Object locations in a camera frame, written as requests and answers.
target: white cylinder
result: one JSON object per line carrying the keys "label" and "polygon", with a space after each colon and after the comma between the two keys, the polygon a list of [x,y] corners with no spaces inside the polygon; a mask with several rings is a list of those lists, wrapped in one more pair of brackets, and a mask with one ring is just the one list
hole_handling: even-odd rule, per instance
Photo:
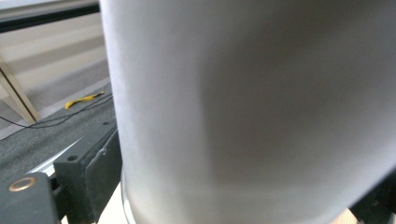
{"label": "white cylinder", "polygon": [[137,224],[321,224],[396,162],[396,10],[102,1]]}

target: wire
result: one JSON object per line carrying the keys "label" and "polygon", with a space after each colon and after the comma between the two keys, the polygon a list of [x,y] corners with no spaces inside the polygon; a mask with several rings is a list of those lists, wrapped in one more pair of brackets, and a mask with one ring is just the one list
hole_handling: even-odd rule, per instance
{"label": "wire", "polygon": [[[43,129],[43,128],[50,128],[50,127],[54,127],[54,126],[60,125],[60,124],[62,124],[62,123],[65,123],[67,120],[71,119],[71,118],[72,118],[73,116],[75,116],[76,114],[79,114],[79,113],[81,113],[81,112],[84,112],[84,111],[87,111],[87,110],[90,110],[90,109],[94,109],[94,108],[96,108],[96,107],[99,106],[99,105],[103,105],[103,104],[107,103],[108,101],[110,101],[111,99],[113,99],[113,98],[112,98],[112,94],[110,93],[109,95],[107,95],[107,96],[105,96],[105,97],[102,97],[101,99],[99,99],[99,100],[97,100],[97,101],[95,101],[95,102],[93,102],[93,103],[91,103],[91,104],[89,104],[89,105],[83,107],[83,108],[80,109],[78,112],[75,112],[75,113],[72,113],[72,114],[69,114],[69,115],[66,115],[66,116],[61,116],[61,117],[56,118],[56,119],[49,119],[49,120],[46,120],[46,121],[38,122],[38,123],[32,124],[32,125],[30,125],[30,126],[20,125],[20,124],[18,124],[18,123],[16,123],[16,122],[13,122],[13,121],[11,121],[11,120],[9,120],[9,119],[5,119],[5,118],[3,118],[3,117],[1,117],[1,116],[0,116],[0,119],[5,120],[5,121],[7,121],[7,122],[9,122],[9,123],[11,123],[11,124],[17,125],[17,126],[19,126],[19,127],[27,128],[27,129]],[[48,125],[48,126],[35,127],[36,125],[43,124],[43,123],[48,123],[48,122],[55,121],[55,120],[58,120],[58,119],[64,119],[64,120],[62,120],[62,121],[60,121],[60,122],[58,122],[58,123],[55,123],[55,124]]]}

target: white cylindrical object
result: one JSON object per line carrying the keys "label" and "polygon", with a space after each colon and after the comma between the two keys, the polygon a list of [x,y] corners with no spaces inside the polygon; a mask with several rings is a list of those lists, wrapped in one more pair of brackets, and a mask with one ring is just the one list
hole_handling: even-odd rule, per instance
{"label": "white cylindrical object", "polygon": [[321,224],[395,165],[393,3],[102,1],[137,224]]}

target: metal screw head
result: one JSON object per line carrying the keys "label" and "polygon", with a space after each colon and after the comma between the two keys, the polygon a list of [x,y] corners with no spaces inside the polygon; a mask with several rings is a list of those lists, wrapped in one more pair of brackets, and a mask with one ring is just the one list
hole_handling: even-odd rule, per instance
{"label": "metal screw head", "polygon": [[17,181],[15,181],[14,183],[12,183],[8,190],[11,192],[18,192],[18,191],[22,191],[24,189],[29,189],[30,187],[32,187],[35,182],[37,180],[35,179],[35,177],[32,176],[28,176],[22,179],[19,179]]}

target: gray floor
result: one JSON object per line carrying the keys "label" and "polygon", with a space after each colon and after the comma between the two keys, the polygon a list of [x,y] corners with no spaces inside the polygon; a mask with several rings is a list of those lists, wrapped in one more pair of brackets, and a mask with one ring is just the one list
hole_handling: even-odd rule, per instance
{"label": "gray floor", "polygon": [[[95,92],[101,90],[106,92],[105,96],[111,93],[109,84]],[[61,109],[43,120],[77,112],[92,102],[76,104],[69,110]],[[0,180],[4,182],[14,175],[22,175],[30,171],[92,131],[96,125],[114,118],[113,101],[110,100],[96,108],[79,113],[58,126],[45,129],[23,129],[12,134],[0,141]]]}

